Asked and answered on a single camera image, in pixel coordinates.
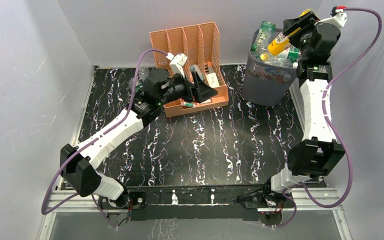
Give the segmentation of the yellow juice bottle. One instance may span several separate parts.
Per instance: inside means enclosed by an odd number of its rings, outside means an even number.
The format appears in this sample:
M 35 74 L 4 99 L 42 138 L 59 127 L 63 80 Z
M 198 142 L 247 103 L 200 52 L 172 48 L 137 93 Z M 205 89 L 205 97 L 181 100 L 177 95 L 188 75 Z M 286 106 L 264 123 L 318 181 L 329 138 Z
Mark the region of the yellow juice bottle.
M 283 32 L 280 32 L 274 40 L 267 46 L 265 50 L 262 51 L 260 59 L 263 62 L 268 61 L 271 57 L 276 57 L 282 53 L 286 48 L 291 45 L 290 39 Z

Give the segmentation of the green tinted bottle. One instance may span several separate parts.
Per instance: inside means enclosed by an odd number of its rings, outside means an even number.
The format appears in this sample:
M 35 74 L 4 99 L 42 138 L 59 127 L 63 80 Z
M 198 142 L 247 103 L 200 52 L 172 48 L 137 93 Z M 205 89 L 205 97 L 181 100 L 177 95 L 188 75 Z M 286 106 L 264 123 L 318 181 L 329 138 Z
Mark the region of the green tinted bottle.
M 262 21 L 256 35 L 256 38 L 251 45 L 251 53 L 260 54 L 265 49 L 275 32 L 276 25 L 269 21 Z

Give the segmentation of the clear bottle dark green label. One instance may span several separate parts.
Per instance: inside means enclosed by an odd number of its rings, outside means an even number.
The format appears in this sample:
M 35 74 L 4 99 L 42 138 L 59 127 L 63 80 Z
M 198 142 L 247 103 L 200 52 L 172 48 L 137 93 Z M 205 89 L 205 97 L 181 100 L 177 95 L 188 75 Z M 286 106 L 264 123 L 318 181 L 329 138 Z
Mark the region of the clear bottle dark green label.
M 302 55 L 298 48 L 294 47 L 293 45 L 290 45 L 286 50 L 286 58 L 289 59 L 292 63 L 298 62 Z

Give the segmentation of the clear bottle blue label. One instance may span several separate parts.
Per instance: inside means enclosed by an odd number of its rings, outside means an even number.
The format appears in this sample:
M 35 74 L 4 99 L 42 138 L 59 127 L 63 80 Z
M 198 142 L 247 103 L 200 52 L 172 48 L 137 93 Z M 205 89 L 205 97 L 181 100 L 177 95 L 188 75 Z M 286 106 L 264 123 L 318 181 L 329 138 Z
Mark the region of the clear bottle blue label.
M 140 66 L 138 69 L 137 80 L 143 82 L 150 74 L 150 69 L 147 66 Z

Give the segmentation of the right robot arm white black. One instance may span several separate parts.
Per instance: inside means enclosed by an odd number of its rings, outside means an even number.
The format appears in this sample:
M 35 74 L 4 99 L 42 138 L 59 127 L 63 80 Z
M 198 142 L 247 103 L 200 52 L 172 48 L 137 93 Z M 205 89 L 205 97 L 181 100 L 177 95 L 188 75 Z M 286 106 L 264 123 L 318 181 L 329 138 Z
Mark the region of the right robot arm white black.
M 302 141 L 289 151 L 286 166 L 254 193 L 255 203 L 275 207 L 287 199 L 293 187 L 328 175 L 346 153 L 331 121 L 329 85 L 333 73 L 328 61 L 346 21 L 347 15 L 339 7 L 325 19 L 306 11 L 285 20 L 283 31 L 261 53 L 261 60 L 266 62 L 286 48 L 300 50 L 296 72 L 306 112 Z

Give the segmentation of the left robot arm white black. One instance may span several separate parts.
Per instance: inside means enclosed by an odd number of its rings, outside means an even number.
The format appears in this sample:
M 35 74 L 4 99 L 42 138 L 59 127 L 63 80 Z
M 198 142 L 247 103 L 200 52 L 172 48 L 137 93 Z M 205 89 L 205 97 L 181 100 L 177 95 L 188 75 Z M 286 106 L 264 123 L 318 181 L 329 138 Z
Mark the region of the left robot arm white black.
M 132 102 L 114 120 L 89 140 L 61 149 L 61 176 L 79 196 L 98 195 L 117 208 L 127 206 L 129 189 L 97 168 L 120 144 L 161 115 L 165 104 L 179 99 L 202 103 L 217 95 L 217 90 L 204 83 L 196 71 L 191 75 L 193 82 L 179 73 L 170 77 L 165 69 L 151 70 L 145 80 L 131 86 Z

